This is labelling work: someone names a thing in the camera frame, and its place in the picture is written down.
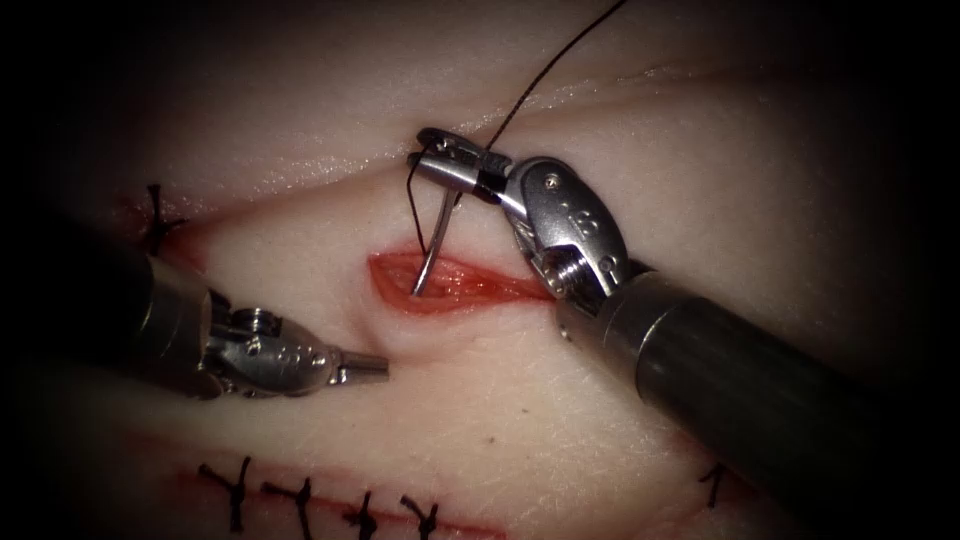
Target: surgical needle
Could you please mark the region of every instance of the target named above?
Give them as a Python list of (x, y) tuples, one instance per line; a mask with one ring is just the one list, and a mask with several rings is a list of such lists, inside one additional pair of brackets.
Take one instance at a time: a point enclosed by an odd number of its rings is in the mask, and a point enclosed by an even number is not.
[(447, 225), (450, 224), (450, 216), (453, 214), (453, 207), (457, 203), (457, 193), (455, 190), (448, 189), (443, 196), (443, 206), (440, 207), (440, 215), (437, 216), (437, 224), (433, 228), (430, 249), (427, 251), (426, 258), (423, 259), (420, 274), (417, 276), (417, 281), (413, 284), (413, 290), (410, 292), (413, 296), (423, 294), (423, 289), (427, 286), (427, 278), (433, 271), (433, 266), (437, 263), (440, 246), (443, 245), (443, 237), (447, 234)]

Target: pale skin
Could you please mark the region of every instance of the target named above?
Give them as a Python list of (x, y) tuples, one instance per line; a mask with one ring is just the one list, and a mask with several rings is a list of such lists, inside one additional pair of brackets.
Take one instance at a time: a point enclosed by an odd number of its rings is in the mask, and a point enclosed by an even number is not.
[[(418, 249), (403, 180), (419, 128), (485, 143), (606, 7), (385, 4), (188, 27), (127, 75), (77, 141), (80, 157), (64, 158), (86, 180), (78, 213), (129, 234), (118, 198), (146, 208), (144, 187), (159, 182), (164, 211), (192, 220), (175, 234), (202, 238), (205, 276), (235, 305), (392, 361), (387, 384), (211, 402), (58, 366), (41, 403), (71, 404), (48, 436), (74, 451), (52, 466), (99, 486), (77, 503), (92, 526), (235, 537), (227, 492), (196, 468), (236, 482), (251, 456), (243, 534), (254, 538), (301, 538), (292, 499), (252, 493), (265, 481), (296, 491), (305, 477), (325, 500), (358, 509), (369, 490), (371, 512), (409, 518), (380, 519), (374, 538), (419, 537), (403, 494), (453, 524), (431, 539), (803, 534), (736, 479), (707, 509), (697, 479), (709, 453), (564, 342), (549, 303), (437, 316), (383, 303), (366, 260)], [(891, 180), (897, 148), (873, 123), (875, 89), (837, 76), (834, 45), (811, 37), (818, 24), (628, 3), (558, 64), (496, 148), (567, 161), (634, 258), (840, 371), (895, 387), (917, 336), (917, 268), (897, 262), (911, 237), (893, 234), (909, 219)], [(442, 192), (421, 181), (415, 193), (428, 233)], [(469, 197), (444, 254), (531, 277), (502, 212)], [(308, 509), (313, 536), (356, 538), (331, 508)]]

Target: black suture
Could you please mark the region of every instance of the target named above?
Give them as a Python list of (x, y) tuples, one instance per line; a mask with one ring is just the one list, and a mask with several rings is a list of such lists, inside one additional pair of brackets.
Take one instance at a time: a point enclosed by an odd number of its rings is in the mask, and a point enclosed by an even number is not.
[(527, 89), (524, 90), (523, 94), (520, 96), (520, 99), (517, 100), (517, 103), (513, 106), (513, 109), (510, 109), (510, 113), (507, 114), (507, 117), (503, 120), (503, 123), (500, 124), (500, 128), (497, 130), (496, 133), (493, 134), (493, 138), (490, 139), (490, 142), (487, 143), (487, 146), (484, 147), (485, 150), (489, 151), (491, 148), (493, 148), (493, 143), (497, 142), (497, 139), (499, 139), (500, 135), (503, 134), (503, 130), (507, 128), (507, 124), (509, 124), (510, 121), (513, 120), (513, 117), (517, 114), (517, 111), (520, 110), (520, 106), (523, 105), (523, 102), (527, 100), (527, 98), (530, 96), (530, 93), (533, 92), (533, 89), (536, 88), (537, 84), (540, 83), (540, 80), (546, 77), (547, 73), (549, 73), (550, 70), (553, 69), (553, 65), (556, 64), (560, 60), (560, 58), (563, 57), (563, 55), (567, 54), (567, 51), (573, 48), (573, 46), (576, 45), (578, 41), (583, 39), (583, 37), (589, 34), (591, 30), (593, 30), (600, 23), (605, 21), (607, 17), (609, 17), (610, 15), (613, 15), (614, 12), (620, 9), (620, 7), (623, 6), (623, 4), (625, 3), (627, 3), (627, 0), (620, 0), (619, 2), (614, 4), (603, 15), (598, 17), (597, 20), (590, 23), (590, 26), (587, 26), (586, 28), (583, 29), (582, 32), (577, 34), (577, 37), (570, 40), (570, 43), (567, 43), (567, 46), (561, 49), (560, 52), (558, 52), (557, 55), (553, 57), (553, 60), (550, 60), (550, 62), (547, 63), (546, 67), (540, 70), (540, 73), (533, 78), (533, 82), (530, 83), (530, 86), (528, 86)]
[(310, 522), (307, 520), (307, 503), (310, 502), (310, 477), (303, 479), (303, 487), (300, 491), (291, 491), (284, 489), (276, 484), (264, 482), (260, 485), (260, 491), (271, 495), (283, 495), (293, 499), (297, 505), (297, 516), (300, 518), (300, 530), (303, 531), (303, 540), (313, 540), (310, 534)]
[(236, 484), (231, 484), (226, 478), (213, 472), (206, 463), (201, 463), (197, 468), (197, 474), (210, 478), (223, 486), (230, 493), (230, 532), (240, 534), (243, 532), (243, 521), (240, 517), (240, 505), (247, 495), (247, 486), (244, 480), (247, 477), (247, 467), (250, 466), (250, 456), (243, 458), (243, 465), (240, 466), (240, 480)]
[(413, 200), (413, 173), (417, 172), (417, 167), (420, 166), (420, 160), (423, 159), (426, 151), (427, 147), (424, 146), (423, 150), (417, 154), (413, 167), (410, 167), (410, 174), (407, 175), (407, 199), (410, 201), (410, 210), (413, 211), (413, 223), (417, 226), (417, 241), (420, 242), (420, 251), (424, 257), (427, 256), (427, 246), (423, 243), (423, 230), (420, 228), (420, 216), (417, 215), (417, 203)]
[(434, 504), (430, 508), (430, 515), (427, 516), (424, 515), (422, 510), (420, 510), (420, 507), (417, 506), (417, 503), (406, 495), (400, 497), (400, 504), (406, 506), (410, 509), (410, 511), (417, 515), (417, 519), (420, 520), (420, 526), (417, 527), (417, 530), (420, 531), (420, 540), (428, 540), (430, 538), (430, 533), (437, 530), (437, 509), (440, 508), (440, 505)]
[(710, 498), (707, 499), (707, 508), (711, 510), (717, 507), (717, 490), (720, 489), (720, 479), (723, 478), (723, 473), (727, 470), (723, 466), (723, 463), (717, 463), (710, 469), (710, 472), (703, 475), (698, 482), (703, 483), (707, 480), (713, 479), (713, 485), (710, 487)]
[(174, 221), (164, 221), (160, 211), (160, 184), (150, 184), (147, 186), (147, 192), (150, 193), (150, 201), (153, 205), (153, 220), (150, 222), (150, 228), (143, 235), (141, 243), (146, 246), (150, 255), (156, 256), (160, 253), (160, 244), (167, 234), (186, 223), (187, 220), (180, 218)]
[(363, 506), (360, 507), (359, 512), (343, 514), (343, 519), (347, 520), (351, 527), (360, 526), (360, 534), (358, 536), (360, 540), (370, 540), (373, 533), (377, 530), (377, 520), (373, 519), (373, 516), (367, 512), (367, 507), (370, 505), (370, 494), (371, 492), (369, 491), (364, 493)]
[[(550, 70), (553, 69), (554, 64), (556, 64), (560, 60), (560, 58), (563, 57), (563, 55), (567, 54), (567, 51), (573, 48), (573, 46), (576, 45), (578, 41), (583, 39), (583, 37), (589, 34), (591, 30), (596, 28), (600, 23), (602, 23), (608, 17), (613, 15), (614, 12), (620, 9), (620, 7), (623, 6), (623, 4), (625, 3), (627, 3), (627, 0), (620, 0), (619, 2), (614, 4), (603, 15), (598, 17), (597, 20), (590, 23), (590, 25), (584, 28), (579, 34), (577, 34), (575, 38), (570, 40), (570, 43), (567, 43), (567, 45), (563, 49), (561, 49), (560, 52), (557, 53), (557, 55), (554, 56), (553, 59), (550, 60), (550, 62), (548, 62), (547, 65), (542, 70), (540, 70), (540, 73), (538, 73), (537, 76), (533, 78), (533, 82), (531, 82), (530, 85), (527, 86), (527, 89), (524, 90), (523, 94), (520, 95), (520, 99), (518, 99), (517, 102), (513, 105), (513, 108), (510, 109), (510, 112), (507, 114), (507, 117), (504, 118), (503, 123), (501, 123), (500, 127), (497, 128), (497, 132), (494, 133), (493, 137), (490, 139), (490, 142), (488, 142), (487, 146), (484, 147), (486, 151), (489, 152), (490, 149), (493, 148), (493, 144), (497, 142), (497, 139), (499, 139), (500, 135), (503, 134), (503, 130), (507, 129), (507, 124), (509, 124), (510, 121), (513, 120), (513, 117), (517, 115), (517, 111), (520, 110), (520, 107), (523, 105), (523, 102), (525, 102), (527, 98), (530, 97), (530, 93), (533, 92), (533, 89), (537, 87), (537, 84), (540, 83), (540, 80), (546, 77), (547, 73), (549, 73)], [(410, 175), (407, 176), (407, 197), (409, 197), (410, 199), (410, 208), (413, 210), (413, 221), (417, 225), (417, 238), (420, 240), (420, 249), (423, 251), (424, 256), (427, 255), (427, 248), (424, 246), (424, 243), (423, 243), (423, 231), (420, 230), (420, 219), (417, 216), (417, 206), (413, 202), (413, 191), (410, 189), (410, 183), (413, 181), (413, 174), (417, 171), (417, 166), (420, 164), (420, 157), (423, 156), (423, 152), (425, 151), (426, 151), (426, 147), (424, 147), (424, 150), (420, 152), (420, 155), (417, 157), (417, 161), (413, 164), (413, 167), (410, 168)], [(463, 197), (463, 192), (457, 193), (457, 197), (453, 200), (454, 206), (460, 204), (461, 197)]]

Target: knotted suture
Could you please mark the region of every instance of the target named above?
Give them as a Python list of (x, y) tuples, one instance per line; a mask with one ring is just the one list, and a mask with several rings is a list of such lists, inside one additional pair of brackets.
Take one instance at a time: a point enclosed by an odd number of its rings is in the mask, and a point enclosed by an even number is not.
[(150, 193), (150, 202), (153, 206), (153, 218), (150, 221), (150, 228), (148, 228), (147, 232), (143, 235), (140, 244), (147, 250), (147, 253), (156, 256), (160, 253), (160, 244), (163, 242), (163, 239), (166, 238), (167, 234), (186, 223), (187, 220), (186, 218), (180, 218), (173, 221), (165, 221), (162, 216), (162, 210), (160, 209), (160, 184), (147, 186), (147, 191)]
[(310, 502), (309, 477), (303, 479), (303, 487), (300, 488), (300, 491), (284, 489), (270, 482), (261, 484), (260, 491), (270, 495), (282, 495), (293, 499), (294, 504), (297, 505), (297, 517), (300, 519), (300, 530), (303, 531), (303, 540), (313, 540), (313, 536), (310, 534), (310, 521), (307, 519), (307, 503)]
[(724, 467), (722, 463), (717, 463), (707, 474), (697, 480), (702, 484), (711, 478), (713, 479), (713, 485), (710, 486), (710, 498), (707, 499), (707, 508), (713, 509), (717, 507), (717, 491), (720, 489), (720, 479), (723, 478), (723, 473), (726, 472), (726, 470), (727, 468)]
[(226, 478), (213, 472), (206, 463), (201, 463), (197, 469), (197, 474), (204, 478), (209, 478), (223, 486), (230, 494), (230, 532), (240, 534), (243, 532), (243, 520), (240, 515), (240, 505), (247, 496), (247, 486), (244, 480), (247, 476), (247, 467), (250, 466), (250, 456), (243, 458), (243, 465), (240, 466), (240, 479), (236, 484), (231, 484)]
[(360, 507), (359, 511), (343, 514), (343, 519), (350, 523), (351, 527), (360, 527), (359, 540), (370, 540), (373, 533), (377, 531), (377, 520), (373, 519), (373, 516), (368, 512), (370, 496), (371, 492), (364, 493), (363, 506)]
[(427, 516), (422, 510), (420, 510), (420, 507), (417, 506), (417, 503), (406, 495), (400, 497), (400, 504), (406, 506), (410, 509), (410, 511), (417, 515), (417, 519), (420, 520), (420, 525), (417, 527), (417, 530), (420, 531), (420, 540), (428, 540), (430, 538), (430, 533), (437, 530), (437, 509), (439, 509), (440, 506), (434, 503), (434, 505), (430, 508), (430, 515)]

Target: screw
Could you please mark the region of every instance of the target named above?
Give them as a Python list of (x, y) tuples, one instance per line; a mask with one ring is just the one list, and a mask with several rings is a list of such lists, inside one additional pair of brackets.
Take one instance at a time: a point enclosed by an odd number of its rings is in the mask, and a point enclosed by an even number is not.
[(598, 266), (600, 267), (600, 271), (605, 274), (609, 274), (610, 272), (613, 272), (613, 266), (614, 266), (613, 258), (607, 256), (600, 259), (600, 264)]
[(543, 186), (550, 191), (560, 187), (560, 177), (556, 173), (550, 173), (543, 180)]
[(260, 340), (258, 338), (252, 338), (247, 342), (247, 356), (256, 356), (260, 354)]
[(546, 268), (543, 271), (543, 279), (547, 281), (547, 286), (553, 289), (557, 294), (562, 295), (566, 287), (560, 279), (560, 274), (553, 268)]

